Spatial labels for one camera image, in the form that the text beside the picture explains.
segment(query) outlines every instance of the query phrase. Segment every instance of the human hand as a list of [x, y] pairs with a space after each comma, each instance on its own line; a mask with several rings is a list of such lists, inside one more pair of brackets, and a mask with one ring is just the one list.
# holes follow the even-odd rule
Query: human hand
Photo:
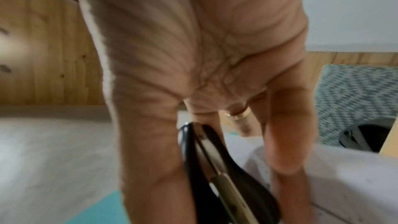
[[286, 217], [285, 208], [284, 218], [309, 222], [309, 205], [299, 200], [308, 198], [306, 190], [284, 193], [294, 190], [284, 182], [303, 175], [316, 137], [301, 0], [79, 1], [103, 68], [133, 223], [195, 222], [175, 127], [181, 100], [193, 121], [221, 137], [218, 111], [246, 102], [280, 178], [274, 181], [281, 207], [297, 201], [309, 213]]

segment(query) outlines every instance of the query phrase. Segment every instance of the turquoise object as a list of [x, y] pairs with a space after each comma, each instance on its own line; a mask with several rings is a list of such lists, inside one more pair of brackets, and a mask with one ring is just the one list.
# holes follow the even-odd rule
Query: turquoise object
[[129, 224], [119, 191], [79, 213], [65, 224]]

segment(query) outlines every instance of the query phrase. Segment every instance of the black object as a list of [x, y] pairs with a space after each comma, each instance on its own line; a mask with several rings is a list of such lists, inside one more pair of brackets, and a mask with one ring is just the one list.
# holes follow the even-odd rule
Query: black object
[[[217, 133], [210, 126], [190, 123], [183, 126], [180, 131], [182, 132], [180, 145], [184, 168], [191, 184], [198, 224], [277, 224], [279, 222], [280, 211], [277, 201], [265, 187], [233, 161]], [[236, 212], [239, 212], [238, 208], [242, 205], [226, 203], [221, 193], [220, 197], [217, 197], [211, 189], [209, 181], [202, 171], [201, 161], [199, 160], [200, 154], [198, 154], [198, 148], [204, 147], [201, 143], [203, 140], [211, 143], [213, 145], [212, 148], [222, 158], [225, 171], [221, 174], [221, 177], [228, 181], [230, 178], [233, 185], [227, 185], [227, 187], [231, 188], [232, 186], [237, 189], [238, 195], [243, 199], [244, 205], [248, 207], [249, 212], [255, 216], [256, 221], [237, 221], [240, 218], [239, 216], [237, 217], [238, 214]], [[217, 180], [212, 181], [213, 184], [218, 184]], [[219, 192], [225, 189], [224, 185], [221, 186], [222, 188], [217, 186], [216, 188]]]
[[345, 148], [379, 153], [394, 121], [382, 117], [350, 125], [340, 133], [339, 142]]

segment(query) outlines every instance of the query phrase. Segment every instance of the white surface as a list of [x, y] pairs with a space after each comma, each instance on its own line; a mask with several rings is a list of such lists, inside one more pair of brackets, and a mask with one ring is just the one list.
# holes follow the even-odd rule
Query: white surface
[[398, 52], [398, 0], [303, 0], [308, 51]]
[[[261, 139], [226, 135], [226, 144], [239, 165], [269, 181]], [[397, 160], [318, 146], [307, 172], [321, 224], [398, 223]], [[116, 190], [116, 176], [105, 108], [0, 107], [1, 224], [63, 223]]]

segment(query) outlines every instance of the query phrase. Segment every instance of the fingertip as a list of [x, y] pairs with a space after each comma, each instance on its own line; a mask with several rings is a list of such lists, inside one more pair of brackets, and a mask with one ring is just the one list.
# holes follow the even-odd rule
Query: fingertip
[[296, 173], [303, 167], [317, 134], [316, 118], [312, 115], [272, 117], [264, 133], [268, 164], [281, 174]]

